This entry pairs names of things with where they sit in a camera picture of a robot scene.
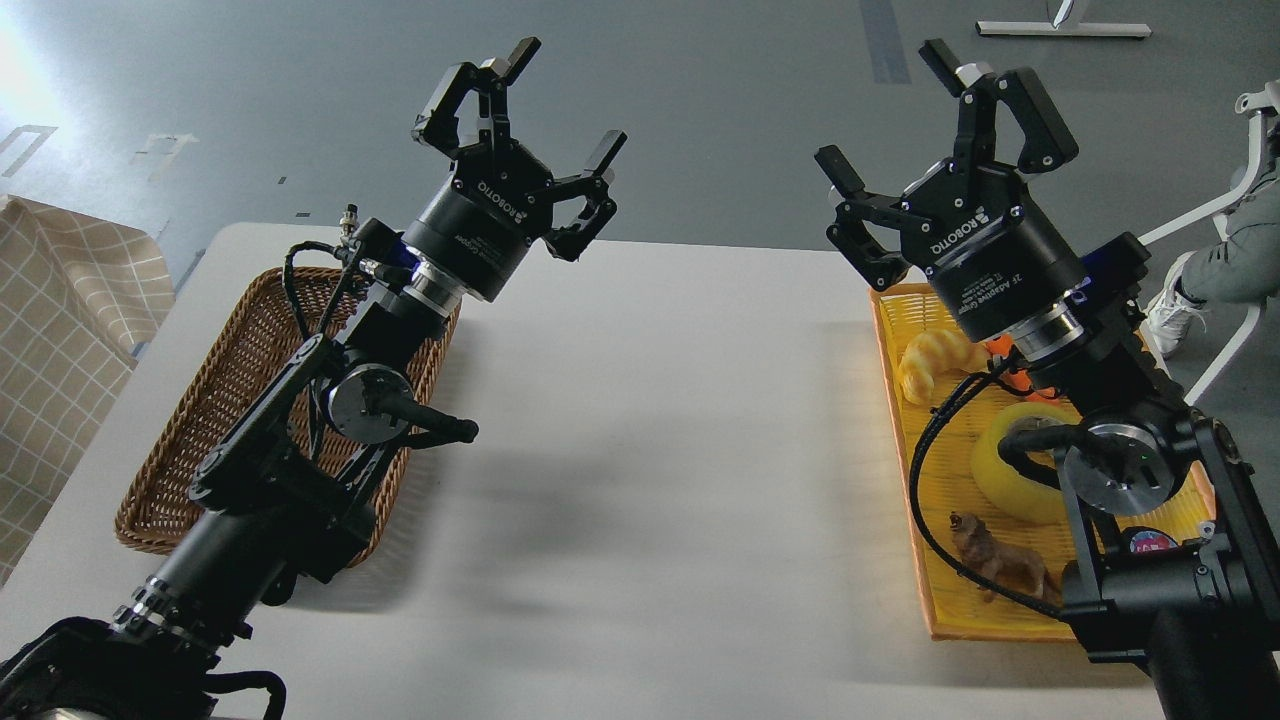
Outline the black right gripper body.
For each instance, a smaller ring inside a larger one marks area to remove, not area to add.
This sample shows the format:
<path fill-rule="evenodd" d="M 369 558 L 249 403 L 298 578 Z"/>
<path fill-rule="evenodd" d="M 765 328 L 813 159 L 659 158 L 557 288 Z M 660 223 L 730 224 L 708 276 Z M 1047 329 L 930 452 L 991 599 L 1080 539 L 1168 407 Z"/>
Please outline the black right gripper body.
<path fill-rule="evenodd" d="M 908 186 L 902 204 L 915 217 L 901 229 L 904 258 L 925 272 L 973 341 L 1048 311 L 1085 279 L 1014 167 L 984 163 L 964 176 L 938 161 Z"/>

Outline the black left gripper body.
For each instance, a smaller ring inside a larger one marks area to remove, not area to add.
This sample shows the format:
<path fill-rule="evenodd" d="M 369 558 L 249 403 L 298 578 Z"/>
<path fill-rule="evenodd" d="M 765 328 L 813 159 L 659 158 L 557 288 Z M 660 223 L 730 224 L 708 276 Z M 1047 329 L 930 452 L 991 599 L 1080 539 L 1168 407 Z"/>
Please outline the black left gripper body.
<path fill-rule="evenodd" d="M 549 167 L 517 141 L 509 141 L 500 158 L 486 143 L 463 146 L 401 241 L 490 302 L 550 227 L 550 209 L 529 201 L 550 181 Z"/>

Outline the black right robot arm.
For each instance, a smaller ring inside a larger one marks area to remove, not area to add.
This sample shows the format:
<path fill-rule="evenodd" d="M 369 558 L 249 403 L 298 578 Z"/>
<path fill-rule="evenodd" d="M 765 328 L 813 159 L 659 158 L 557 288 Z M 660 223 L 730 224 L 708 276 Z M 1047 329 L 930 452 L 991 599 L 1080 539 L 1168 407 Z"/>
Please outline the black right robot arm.
<path fill-rule="evenodd" d="M 964 64 L 940 38 L 919 51 L 957 100 L 954 151 L 897 199 L 867 190 L 833 146 L 815 152 L 832 184 L 829 242 L 884 292 L 920 269 L 969 340 L 1012 350 L 933 411 L 908 466 L 913 524 L 980 588 L 1068 624 L 1096 664 L 1132 664 L 1167 719 L 1277 716 L 1277 543 L 1230 430 L 1183 396 L 1137 334 L 1149 251 L 1123 233 L 1080 258 L 1033 201 L 1025 176 L 1079 147 L 1028 67 Z M 1019 430 L 998 451 L 1062 497 L 1075 547 L 1062 607 L 965 566 L 919 505 L 931 446 L 1007 369 L 1056 389 L 1078 423 Z"/>

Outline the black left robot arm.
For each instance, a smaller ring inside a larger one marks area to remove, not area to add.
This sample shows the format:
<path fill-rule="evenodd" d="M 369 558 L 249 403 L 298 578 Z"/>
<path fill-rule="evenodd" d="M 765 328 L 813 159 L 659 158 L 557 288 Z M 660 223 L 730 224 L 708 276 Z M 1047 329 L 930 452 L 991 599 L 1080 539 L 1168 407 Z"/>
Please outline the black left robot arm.
<path fill-rule="evenodd" d="M 270 671 L 219 673 L 260 603 L 300 577 L 329 582 L 371 541 L 372 496 L 396 457 L 470 443 L 477 424 L 415 397 L 410 363 L 443 340 L 461 300 L 497 297 L 530 246 L 572 263 L 616 214 L 608 132 L 584 170 L 557 178 L 509 127 L 508 92 L 540 47 L 453 65 L 412 136 L 445 155 L 445 182 L 407 229 L 369 219 L 319 243 L 340 274 L 314 328 L 195 469 L 202 516 L 108 621 L 67 618 L 3 665 L 5 719 L 210 719 L 218 697 L 268 694 Z"/>

